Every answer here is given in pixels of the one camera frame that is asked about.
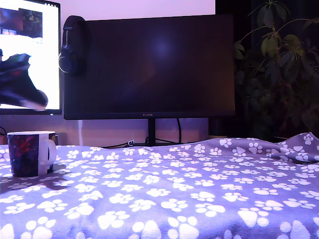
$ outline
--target white wall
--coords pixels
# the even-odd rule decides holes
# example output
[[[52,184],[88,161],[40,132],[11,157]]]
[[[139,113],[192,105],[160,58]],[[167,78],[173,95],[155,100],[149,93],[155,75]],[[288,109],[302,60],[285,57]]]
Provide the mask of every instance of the white wall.
[[[215,14],[215,0],[55,0],[61,4],[61,26],[69,15],[86,20],[140,18]],[[182,141],[207,139],[207,119],[181,119]],[[67,134],[67,144],[79,144],[78,121],[62,116],[1,116],[1,126],[7,131],[54,130]],[[83,144],[107,146],[128,140],[144,142],[146,119],[84,120]],[[178,140],[176,119],[157,120],[157,138]]]

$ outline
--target black headphones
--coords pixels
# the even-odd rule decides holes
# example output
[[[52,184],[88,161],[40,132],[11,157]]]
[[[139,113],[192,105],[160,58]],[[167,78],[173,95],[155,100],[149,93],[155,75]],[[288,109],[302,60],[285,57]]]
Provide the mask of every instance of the black headphones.
[[[59,54],[59,67],[67,74],[77,74],[83,59],[72,49],[69,43],[69,34],[74,29],[76,23],[85,22],[80,16],[69,16],[63,26],[63,39],[61,52]]]

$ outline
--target black monitor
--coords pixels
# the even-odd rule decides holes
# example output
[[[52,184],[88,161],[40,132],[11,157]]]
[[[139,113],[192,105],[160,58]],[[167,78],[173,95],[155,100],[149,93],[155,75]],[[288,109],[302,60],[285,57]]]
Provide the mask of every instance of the black monitor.
[[[235,113],[233,18],[87,21],[86,71],[65,76],[66,120],[206,118]],[[69,35],[77,42],[79,32]]]
[[[60,115],[60,4],[44,0],[0,0],[2,61],[27,54],[28,75],[48,99],[45,111],[0,105],[0,115]]]

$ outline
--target coffee mug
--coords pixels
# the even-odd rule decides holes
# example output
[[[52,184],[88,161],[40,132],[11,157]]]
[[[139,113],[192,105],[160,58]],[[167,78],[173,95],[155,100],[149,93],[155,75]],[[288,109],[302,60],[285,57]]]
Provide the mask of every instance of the coffee mug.
[[[12,175],[34,177],[52,172],[56,159],[55,135],[53,131],[8,133]]]

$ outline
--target cable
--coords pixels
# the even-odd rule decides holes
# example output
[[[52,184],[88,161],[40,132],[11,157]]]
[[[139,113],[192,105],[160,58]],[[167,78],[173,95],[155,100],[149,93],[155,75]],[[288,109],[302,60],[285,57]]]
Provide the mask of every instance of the cable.
[[[181,128],[180,128],[179,118],[177,118],[177,124],[178,124],[178,132],[179,132],[178,142],[181,143]]]

